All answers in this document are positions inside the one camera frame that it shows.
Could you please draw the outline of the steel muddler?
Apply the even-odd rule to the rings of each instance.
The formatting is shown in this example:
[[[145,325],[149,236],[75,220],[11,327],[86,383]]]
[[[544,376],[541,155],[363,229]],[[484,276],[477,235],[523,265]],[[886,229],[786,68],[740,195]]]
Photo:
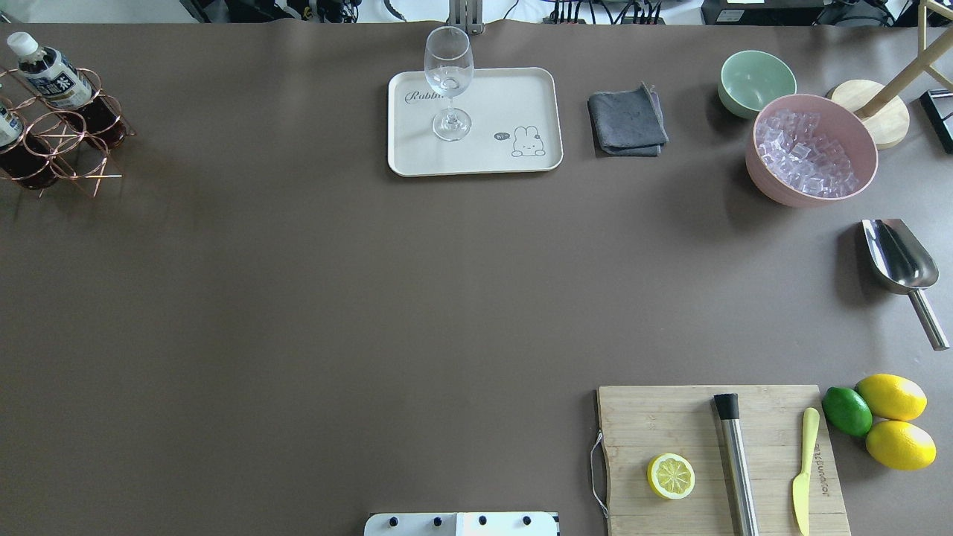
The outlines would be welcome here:
[[[759,535],[760,530],[758,518],[756,518],[756,506],[753,502],[748,458],[746,458],[745,442],[743,441],[738,394],[717,394],[713,397],[713,401],[721,424],[722,435],[724,435],[739,534]]]

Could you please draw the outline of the copper wire bottle basket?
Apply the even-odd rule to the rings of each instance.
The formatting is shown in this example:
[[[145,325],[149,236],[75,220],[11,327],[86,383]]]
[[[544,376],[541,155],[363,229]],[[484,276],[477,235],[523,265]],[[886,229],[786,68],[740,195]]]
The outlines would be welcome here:
[[[45,102],[17,68],[2,67],[2,106],[20,121],[26,135],[35,135],[43,143],[43,150],[34,155],[44,158],[44,168],[58,178],[58,185],[71,184],[93,198],[103,180],[123,179],[118,149],[108,148],[100,137],[106,129],[89,132],[72,128],[62,114],[68,113],[83,127],[85,119],[78,112],[58,111]]]

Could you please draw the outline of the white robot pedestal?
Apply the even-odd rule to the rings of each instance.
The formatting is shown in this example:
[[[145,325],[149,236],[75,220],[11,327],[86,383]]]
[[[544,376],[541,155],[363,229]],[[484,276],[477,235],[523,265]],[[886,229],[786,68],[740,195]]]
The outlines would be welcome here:
[[[377,513],[365,523],[364,535],[559,535],[557,513],[545,511],[477,511]]]

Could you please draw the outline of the yellow plastic knife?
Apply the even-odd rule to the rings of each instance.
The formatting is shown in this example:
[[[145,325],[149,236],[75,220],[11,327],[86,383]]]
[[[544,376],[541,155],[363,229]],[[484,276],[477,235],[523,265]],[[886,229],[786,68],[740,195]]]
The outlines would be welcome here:
[[[793,512],[800,535],[810,535],[809,498],[815,444],[820,428],[820,414],[807,407],[801,418],[800,471],[791,482]]]

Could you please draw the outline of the lemon near board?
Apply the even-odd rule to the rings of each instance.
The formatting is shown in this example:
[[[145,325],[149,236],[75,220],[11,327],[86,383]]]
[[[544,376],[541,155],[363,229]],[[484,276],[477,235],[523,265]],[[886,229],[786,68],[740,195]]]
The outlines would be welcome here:
[[[855,384],[870,411],[886,420],[912,421],[927,407],[925,391],[915,381],[898,374],[871,374]]]

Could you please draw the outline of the green bowl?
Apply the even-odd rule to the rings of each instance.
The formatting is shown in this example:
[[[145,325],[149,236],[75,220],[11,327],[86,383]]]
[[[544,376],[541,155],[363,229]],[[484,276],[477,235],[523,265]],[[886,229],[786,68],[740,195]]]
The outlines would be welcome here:
[[[796,92],[793,71],[765,51],[735,52],[719,72],[719,101],[738,118],[754,119],[771,101]]]

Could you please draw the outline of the grey folded cloth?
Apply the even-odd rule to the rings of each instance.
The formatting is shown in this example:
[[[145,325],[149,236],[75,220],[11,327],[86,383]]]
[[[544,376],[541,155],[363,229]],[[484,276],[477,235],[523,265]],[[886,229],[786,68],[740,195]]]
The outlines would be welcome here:
[[[663,107],[654,86],[596,92],[587,106],[599,149],[609,156],[657,157],[669,141]]]

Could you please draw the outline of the tea bottle top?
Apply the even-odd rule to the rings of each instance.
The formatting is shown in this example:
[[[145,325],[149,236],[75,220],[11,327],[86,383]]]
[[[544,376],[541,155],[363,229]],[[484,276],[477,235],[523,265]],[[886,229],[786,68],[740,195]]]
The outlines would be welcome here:
[[[17,31],[7,38],[17,68],[35,94],[51,106],[74,131],[93,135],[112,150],[128,135],[127,126],[109,99],[91,79],[56,48],[41,45]]]

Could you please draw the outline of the clear wine glass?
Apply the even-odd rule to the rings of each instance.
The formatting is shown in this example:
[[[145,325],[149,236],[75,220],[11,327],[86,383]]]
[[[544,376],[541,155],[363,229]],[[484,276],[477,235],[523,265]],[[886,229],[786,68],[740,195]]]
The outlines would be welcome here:
[[[453,99],[469,87],[474,75],[474,57],[469,36],[454,26],[442,26],[427,37],[424,75],[448,106],[433,116],[433,132],[444,141],[460,141],[470,131],[472,119],[457,109]]]

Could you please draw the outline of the half lemon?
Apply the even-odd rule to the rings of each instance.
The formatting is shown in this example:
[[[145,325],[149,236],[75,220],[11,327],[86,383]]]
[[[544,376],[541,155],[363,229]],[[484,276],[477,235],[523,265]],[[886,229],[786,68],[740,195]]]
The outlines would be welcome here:
[[[654,457],[648,464],[646,479],[654,494],[673,501],[688,497],[695,487],[693,465],[676,453]]]

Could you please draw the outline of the metal ice scoop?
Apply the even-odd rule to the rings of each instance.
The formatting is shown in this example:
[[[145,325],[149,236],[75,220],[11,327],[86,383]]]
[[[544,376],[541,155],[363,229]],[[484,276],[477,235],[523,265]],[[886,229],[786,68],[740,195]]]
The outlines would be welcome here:
[[[925,294],[939,278],[932,256],[901,218],[864,218],[861,230],[882,285],[894,294],[908,296],[934,350],[950,349],[949,338]]]

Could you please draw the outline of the tea bottle middle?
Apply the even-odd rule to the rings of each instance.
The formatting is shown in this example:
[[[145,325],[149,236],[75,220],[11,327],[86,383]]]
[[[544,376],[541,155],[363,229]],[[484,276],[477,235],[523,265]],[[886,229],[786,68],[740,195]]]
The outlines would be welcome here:
[[[58,182],[47,159],[48,146],[29,133],[24,122],[2,99],[1,105],[1,168],[22,188],[38,191]]]

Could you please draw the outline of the green lime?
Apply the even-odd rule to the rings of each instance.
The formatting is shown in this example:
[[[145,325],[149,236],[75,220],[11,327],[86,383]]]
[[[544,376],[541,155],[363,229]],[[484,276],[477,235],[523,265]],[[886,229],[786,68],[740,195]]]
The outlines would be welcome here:
[[[864,398],[852,388],[828,388],[821,399],[821,408],[827,421],[841,433],[862,438],[871,431],[872,411]]]

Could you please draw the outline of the wooden cutting board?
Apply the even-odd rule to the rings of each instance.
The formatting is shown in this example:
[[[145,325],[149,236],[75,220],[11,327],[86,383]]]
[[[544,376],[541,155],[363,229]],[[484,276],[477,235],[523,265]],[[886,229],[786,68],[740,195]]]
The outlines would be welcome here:
[[[715,395],[735,393],[762,535],[797,535],[791,482],[801,469],[803,411],[820,407],[817,386],[600,386],[599,427],[610,535],[738,535],[735,495]],[[685,499],[661,498],[648,465],[676,453],[693,465]]]

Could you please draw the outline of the wooden glass stand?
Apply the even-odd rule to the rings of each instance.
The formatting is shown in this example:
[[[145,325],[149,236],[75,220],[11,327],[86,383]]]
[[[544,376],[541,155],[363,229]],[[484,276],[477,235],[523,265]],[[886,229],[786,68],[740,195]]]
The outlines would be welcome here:
[[[892,148],[901,143],[908,133],[910,115],[908,105],[899,98],[901,91],[925,72],[943,88],[952,89],[952,82],[934,64],[952,47],[952,30],[946,31],[933,42],[927,41],[927,16],[930,13],[952,19],[952,10],[939,1],[922,1],[917,9],[918,51],[889,83],[882,85],[872,80],[855,79],[844,81],[830,89],[827,97],[844,106],[861,120],[879,150]]]

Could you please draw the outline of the tea bottle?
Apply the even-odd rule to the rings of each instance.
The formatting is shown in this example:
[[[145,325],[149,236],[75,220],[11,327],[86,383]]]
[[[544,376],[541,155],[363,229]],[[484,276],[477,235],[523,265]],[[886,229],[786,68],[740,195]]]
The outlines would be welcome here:
[[[58,182],[47,159],[48,146],[29,133],[24,122],[2,99],[1,105],[1,168],[22,188],[38,191]]]
[[[17,68],[35,94],[51,106],[74,131],[93,135],[112,150],[128,135],[127,126],[109,99],[91,79],[56,48],[41,45],[17,31],[7,38]]]

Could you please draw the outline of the cream rabbit tray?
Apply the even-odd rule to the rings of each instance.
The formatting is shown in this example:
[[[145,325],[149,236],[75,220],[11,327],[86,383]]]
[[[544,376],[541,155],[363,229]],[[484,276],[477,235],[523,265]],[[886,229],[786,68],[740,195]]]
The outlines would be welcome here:
[[[387,160],[399,176],[528,173],[563,159],[555,81],[544,68],[479,68],[455,101],[472,118],[460,141],[443,141],[433,116],[447,105],[423,72],[396,74],[388,85]]]

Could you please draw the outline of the pink bowl with ice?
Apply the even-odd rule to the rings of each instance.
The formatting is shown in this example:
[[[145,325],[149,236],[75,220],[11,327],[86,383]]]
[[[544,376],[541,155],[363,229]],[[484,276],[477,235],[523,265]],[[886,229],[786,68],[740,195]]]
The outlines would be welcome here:
[[[879,153],[853,113],[816,95],[786,95],[756,117],[745,165],[767,197],[815,207],[860,194],[873,180]]]

